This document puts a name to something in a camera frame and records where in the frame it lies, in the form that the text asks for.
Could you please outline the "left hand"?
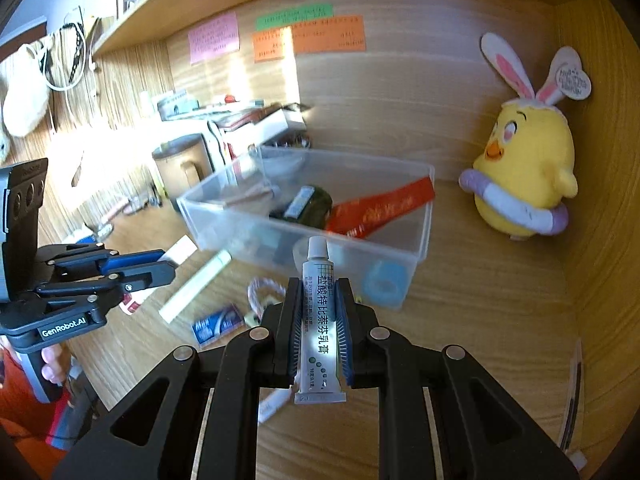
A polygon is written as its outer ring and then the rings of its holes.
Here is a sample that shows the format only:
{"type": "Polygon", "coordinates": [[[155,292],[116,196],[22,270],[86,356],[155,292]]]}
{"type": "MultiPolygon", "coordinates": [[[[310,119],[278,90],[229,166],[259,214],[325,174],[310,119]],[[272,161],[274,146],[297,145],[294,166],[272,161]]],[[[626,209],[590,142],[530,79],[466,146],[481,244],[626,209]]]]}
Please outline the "left hand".
{"type": "Polygon", "coordinates": [[[54,344],[41,350],[43,366],[41,375],[48,382],[55,385],[62,385],[66,381],[70,372],[70,361],[72,355],[70,350],[62,344],[54,344]]]}

